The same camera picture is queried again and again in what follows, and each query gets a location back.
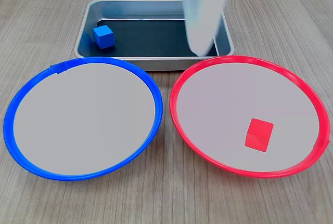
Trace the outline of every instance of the black mat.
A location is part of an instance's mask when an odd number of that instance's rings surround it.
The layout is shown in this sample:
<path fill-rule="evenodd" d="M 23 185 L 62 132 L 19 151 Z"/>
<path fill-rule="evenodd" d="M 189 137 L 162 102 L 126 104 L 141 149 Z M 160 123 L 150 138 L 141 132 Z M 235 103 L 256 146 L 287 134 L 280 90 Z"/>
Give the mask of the black mat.
<path fill-rule="evenodd" d="M 114 32 L 115 46 L 92 47 L 91 56 L 196 57 L 188 47 L 184 20 L 102 20 Z M 207 56 L 217 56 L 213 45 Z"/>

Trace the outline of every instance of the wood grain surface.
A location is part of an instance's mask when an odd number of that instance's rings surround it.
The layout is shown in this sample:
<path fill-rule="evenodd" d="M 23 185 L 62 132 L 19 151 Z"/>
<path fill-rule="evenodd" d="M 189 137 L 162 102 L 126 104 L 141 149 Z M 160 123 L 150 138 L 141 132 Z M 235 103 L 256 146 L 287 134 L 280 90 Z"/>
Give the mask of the wood grain surface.
<path fill-rule="evenodd" d="M 90 1 L 0 0 L 1 125 L 29 79 L 75 58 Z M 331 120 L 332 2 L 228 0 L 225 9 L 235 54 L 299 75 L 318 93 Z M 308 170 L 287 178 L 228 173 L 195 154 L 173 126 L 169 96 L 180 73 L 150 75 L 163 96 L 161 128 L 138 158 L 113 173 L 79 182 L 43 179 L 14 161 L 1 135 L 0 223 L 333 223 L 332 145 Z"/>

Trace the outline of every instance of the cube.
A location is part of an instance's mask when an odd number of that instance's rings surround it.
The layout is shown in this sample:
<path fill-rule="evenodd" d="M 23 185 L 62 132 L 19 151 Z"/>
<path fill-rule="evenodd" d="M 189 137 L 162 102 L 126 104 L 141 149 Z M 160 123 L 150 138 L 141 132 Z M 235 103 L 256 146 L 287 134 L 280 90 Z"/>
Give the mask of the cube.
<path fill-rule="evenodd" d="M 94 41 L 100 49 L 114 46 L 114 33 L 107 25 L 94 28 Z"/>
<path fill-rule="evenodd" d="M 272 123 L 253 118 L 246 135 L 245 146 L 266 152 L 273 126 Z"/>

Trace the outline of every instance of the red plate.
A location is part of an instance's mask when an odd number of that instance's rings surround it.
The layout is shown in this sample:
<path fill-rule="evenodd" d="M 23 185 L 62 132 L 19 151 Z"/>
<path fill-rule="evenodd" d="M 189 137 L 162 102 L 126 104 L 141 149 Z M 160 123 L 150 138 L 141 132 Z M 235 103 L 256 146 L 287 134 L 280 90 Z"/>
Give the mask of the red plate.
<path fill-rule="evenodd" d="M 277 178 L 314 164 L 329 144 L 329 119 L 302 79 L 245 56 L 187 69 L 170 98 L 185 142 L 210 163 L 244 176 Z"/>

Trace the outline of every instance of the aluminum tray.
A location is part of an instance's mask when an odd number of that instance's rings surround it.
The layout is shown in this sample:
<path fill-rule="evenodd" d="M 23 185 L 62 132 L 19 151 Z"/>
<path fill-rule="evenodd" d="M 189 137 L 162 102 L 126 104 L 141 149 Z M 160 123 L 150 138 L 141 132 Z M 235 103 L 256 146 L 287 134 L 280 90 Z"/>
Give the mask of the aluminum tray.
<path fill-rule="evenodd" d="M 225 17 L 214 44 L 219 56 L 232 55 Z M 182 0 L 95 0 L 88 4 L 76 40 L 74 53 L 78 58 L 90 57 L 94 46 L 93 28 L 101 20 L 184 20 Z M 196 62 L 211 57 L 121 57 L 145 71 L 182 71 Z"/>

